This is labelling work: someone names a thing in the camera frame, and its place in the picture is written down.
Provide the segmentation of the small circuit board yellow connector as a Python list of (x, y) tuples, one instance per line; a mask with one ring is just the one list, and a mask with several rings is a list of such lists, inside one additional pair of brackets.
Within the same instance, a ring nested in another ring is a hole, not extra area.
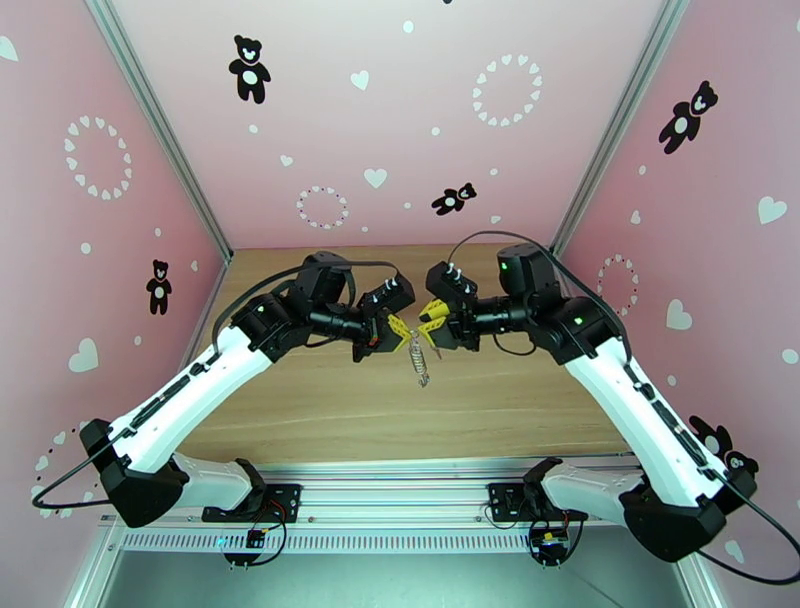
[(566, 529), (532, 528), (528, 535), (530, 556), (543, 567), (560, 567), (571, 555)]

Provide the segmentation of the perforated metal vent strip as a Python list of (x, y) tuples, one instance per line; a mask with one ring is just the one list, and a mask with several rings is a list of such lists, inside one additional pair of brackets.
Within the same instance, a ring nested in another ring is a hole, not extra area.
[(527, 533), (521, 528), (462, 530), (311, 530), (295, 529), (284, 538), (268, 533), (260, 543), (246, 530), (169, 530), (127, 532), (121, 548), (146, 552), (245, 554), (492, 554), (526, 553)]

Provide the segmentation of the aluminium frame corner post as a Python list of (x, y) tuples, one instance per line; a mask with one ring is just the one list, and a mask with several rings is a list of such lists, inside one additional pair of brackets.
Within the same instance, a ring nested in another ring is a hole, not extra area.
[(228, 267), (234, 251), (190, 166), (173, 126), (158, 99), (112, 0), (83, 0), (131, 92), (160, 144), (195, 213)]
[(551, 250), (562, 255), (575, 234), (608, 169), (617, 148), (644, 99), (660, 63), (677, 32), (691, 0), (661, 0), (642, 49), (622, 89), (599, 143), (578, 182), (574, 195), (551, 241)]

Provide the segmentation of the aluminium table side rail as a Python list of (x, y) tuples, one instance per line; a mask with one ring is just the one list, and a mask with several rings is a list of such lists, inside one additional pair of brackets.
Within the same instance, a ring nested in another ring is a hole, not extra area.
[(207, 348), (204, 332), (210, 325), (226, 273), (227, 265), (217, 254), (154, 258), (156, 304), (151, 320), (152, 358), (158, 362), (156, 395), (163, 395), (181, 377), (187, 376), (197, 356)]

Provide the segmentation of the grey metal panel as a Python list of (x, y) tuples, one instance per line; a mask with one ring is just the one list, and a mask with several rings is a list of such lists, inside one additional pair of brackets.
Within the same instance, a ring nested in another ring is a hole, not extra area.
[(541, 570), (521, 554), (219, 556), (126, 552), (99, 608), (689, 608), (663, 568)]

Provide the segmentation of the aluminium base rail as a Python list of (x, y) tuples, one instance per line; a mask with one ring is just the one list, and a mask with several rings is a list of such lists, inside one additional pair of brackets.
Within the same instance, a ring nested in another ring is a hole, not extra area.
[[(585, 486), (601, 501), (601, 517), (621, 525), (621, 495), (651, 482), (633, 472), (579, 469), (575, 488), (559, 490), (559, 498), (576, 498)], [(127, 461), (113, 458), (98, 469), (111, 506), (131, 528), (152, 524), (180, 509), (199, 509), (206, 522), (255, 523), (280, 517), (293, 524), (321, 520), (334, 523), (373, 522), (389, 526), (472, 521), (477, 517), (497, 522), (489, 507), (487, 482), (479, 486), (454, 479), (344, 479), (328, 477), (304, 483), (266, 479), (249, 461), (211, 462), (172, 455), (153, 473), (135, 471)]]

